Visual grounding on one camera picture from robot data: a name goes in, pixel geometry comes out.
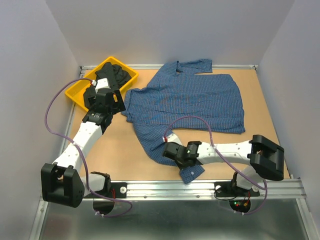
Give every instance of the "gray wall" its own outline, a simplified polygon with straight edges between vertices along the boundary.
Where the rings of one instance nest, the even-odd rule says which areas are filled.
[[[258,64],[294,0],[46,0],[80,65]]]
[[[320,229],[320,2],[296,0],[258,67],[286,162]]]
[[[61,146],[46,132],[46,107],[78,64],[43,0],[1,1],[0,239],[28,239],[39,203],[40,169]],[[71,102],[61,96],[50,125],[64,132]]]

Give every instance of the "yellow plastic bin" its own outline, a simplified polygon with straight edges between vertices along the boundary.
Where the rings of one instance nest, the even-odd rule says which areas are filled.
[[[91,70],[88,74],[86,74],[84,77],[88,79],[95,80],[97,75],[96,71],[100,70],[103,65],[107,62],[110,62],[111,64],[118,64],[122,67],[123,70],[127,71],[129,75],[131,76],[131,79],[120,88],[121,94],[124,94],[129,88],[132,87],[134,83],[137,82],[138,79],[138,72],[133,70],[131,67],[125,65],[123,62],[119,61],[113,56],[108,57],[106,60],[101,62],[97,67],[95,67],[93,70]],[[78,106],[83,108],[84,110],[88,111],[88,108],[85,107],[85,101],[84,101],[84,93],[85,90],[89,87],[90,82],[88,80],[80,80],[76,82],[74,85],[69,87],[65,91],[65,95],[69,97],[72,101],[74,101]]]

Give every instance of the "wooden table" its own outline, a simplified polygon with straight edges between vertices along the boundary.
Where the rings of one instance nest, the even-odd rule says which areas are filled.
[[[138,82],[134,88],[143,88],[156,74],[157,69],[138,70]],[[279,143],[268,107],[262,93],[256,71],[253,69],[214,69],[213,74],[230,74],[238,85],[244,108],[245,133],[213,133],[213,141],[217,144],[238,143],[252,139],[254,134],[260,134]],[[86,112],[76,106],[70,136],[78,131]],[[192,129],[176,129],[184,145],[189,141],[210,142],[207,131]],[[120,113],[113,116],[111,125],[104,135],[96,142],[86,158],[90,172],[108,173],[114,181],[132,180],[181,180],[178,167],[161,165],[150,159],[142,148],[134,132],[132,123]],[[242,170],[243,164],[235,164]],[[198,180],[231,179],[234,171],[225,163],[212,163],[203,166],[205,172]],[[82,167],[81,176],[85,175]],[[284,178],[289,179],[285,166]]]

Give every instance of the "black cloth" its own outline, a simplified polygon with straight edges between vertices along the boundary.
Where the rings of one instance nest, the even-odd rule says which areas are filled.
[[[120,89],[131,79],[129,73],[123,70],[121,66],[112,65],[110,62],[106,62],[95,74],[95,80],[107,78],[112,90]]]

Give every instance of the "metal frame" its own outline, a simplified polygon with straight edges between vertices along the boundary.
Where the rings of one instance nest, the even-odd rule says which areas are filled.
[[[162,65],[129,65],[134,69],[159,69]],[[80,77],[83,77],[86,70],[95,66],[83,66]],[[257,65],[212,65],[214,69],[257,69]],[[75,104],[72,105],[69,121],[65,134],[68,136],[72,126],[75,112]],[[61,144],[60,154],[68,142],[64,139]],[[214,189],[223,180],[194,180],[188,185],[182,181],[122,181],[128,183],[127,198],[129,201],[214,201]],[[296,199],[301,218],[310,240],[320,240],[313,217],[306,202],[306,192],[300,179],[285,179],[283,181],[268,181],[268,199]],[[264,191],[260,191],[259,197],[252,199],[263,199]],[[83,201],[92,201],[92,198],[84,198]],[[48,203],[40,196],[38,209],[33,222],[30,240],[37,240],[40,237],[42,226],[45,220]]]

